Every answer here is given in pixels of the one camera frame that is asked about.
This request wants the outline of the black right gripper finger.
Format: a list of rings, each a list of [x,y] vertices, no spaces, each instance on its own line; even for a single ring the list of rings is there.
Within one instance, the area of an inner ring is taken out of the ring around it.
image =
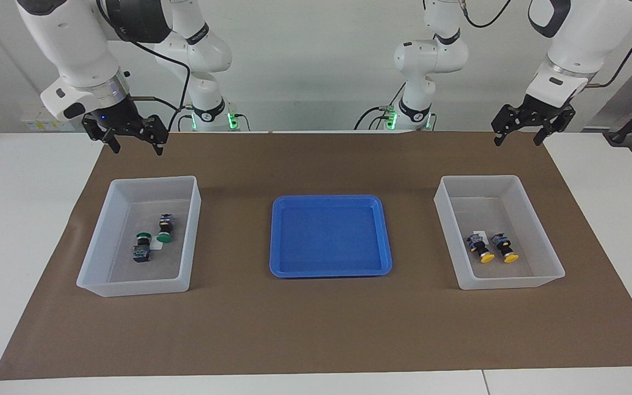
[[[102,142],[115,154],[120,152],[121,146],[118,140],[116,140],[113,128],[105,131],[98,125],[95,119],[82,119],[81,126],[93,142]]]
[[[157,115],[144,119],[144,141],[150,143],[157,156],[163,155],[169,132]]]

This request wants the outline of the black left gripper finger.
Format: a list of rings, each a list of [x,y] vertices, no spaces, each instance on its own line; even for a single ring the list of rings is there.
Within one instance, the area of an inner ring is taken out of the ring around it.
[[[494,144],[496,146],[501,146],[509,133],[519,130],[517,115],[517,108],[511,105],[504,105],[494,117],[494,120],[491,121],[494,132]]]
[[[540,123],[541,128],[533,138],[534,144],[540,146],[544,140],[553,133],[564,132],[575,114],[576,111],[574,108],[562,108],[557,114],[542,116]]]

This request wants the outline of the green button with yellow band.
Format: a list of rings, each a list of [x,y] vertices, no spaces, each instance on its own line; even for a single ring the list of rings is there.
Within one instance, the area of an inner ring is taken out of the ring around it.
[[[172,213],[163,213],[159,220],[159,232],[156,240],[160,243],[167,244],[173,240],[175,218]]]

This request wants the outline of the green push button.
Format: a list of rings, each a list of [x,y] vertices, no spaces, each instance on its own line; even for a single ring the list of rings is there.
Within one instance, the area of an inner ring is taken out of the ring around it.
[[[150,260],[151,234],[140,232],[136,235],[136,244],[133,246],[132,258],[136,263],[144,263]]]

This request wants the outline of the yellow push button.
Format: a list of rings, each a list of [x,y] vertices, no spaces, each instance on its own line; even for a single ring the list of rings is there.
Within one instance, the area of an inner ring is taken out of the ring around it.
[[[479,262],[489,263],[495,259],[495,254],[491,252],[488,245],[479,239],[478,235],[469,235],[466,238],[466,244],[471,253],[476,253]]]
[[[501,253],[504,263],[514,263],[520,256],[511,248],[511,240],[505,233],[497,233],[492,236],[492,245]]]

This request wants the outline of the white yellow-labelled power strip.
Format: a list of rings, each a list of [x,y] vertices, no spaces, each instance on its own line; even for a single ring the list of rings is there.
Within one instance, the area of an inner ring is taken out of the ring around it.
[[[21,115],[20,121],[30,132],[74,132],[75,128],[68,122],[60,122],[40,111],[28,111]]]

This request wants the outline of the translucent white plastic box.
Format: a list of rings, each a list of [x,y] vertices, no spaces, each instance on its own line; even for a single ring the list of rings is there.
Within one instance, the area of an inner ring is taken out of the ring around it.
[[[101,297],[185,292],[190,288],[201,195],[195,177],[121,178],[110,183],[77,278]],[[132,258],[136,235],[158,235],[163,213],[175,218],[173,240],[150,260]]]
[[[562,278],[565,270],[524,190],[513,175],[446,176],[434,196],[458,285],[463,290],[539,287]],[[466,244],[484,230],[495,254],[479,262]],[[520,258],[504,263],[492,236],[505,233]]]

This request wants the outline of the blue plastic tray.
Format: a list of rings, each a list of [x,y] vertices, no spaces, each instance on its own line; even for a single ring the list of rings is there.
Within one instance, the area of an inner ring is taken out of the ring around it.
[[[281,279],[368,278],[393,269],[375,195],[284,195],[272,205],[270,272]]]

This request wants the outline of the brown paper mat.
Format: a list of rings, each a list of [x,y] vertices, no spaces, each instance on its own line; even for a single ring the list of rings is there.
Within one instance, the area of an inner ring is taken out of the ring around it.
[[[529,133],[176,133],[165,153],[103,148],[0,360],[0,380],[632,366],[632,298]],[[531,289],[460,290],[433,202],[444,175],[520,178],[565,269]],[[76,285],[118,178],[196,177],[186,292]],[[273,201],[371,194],[393,270],[286,280],[268,268]]]

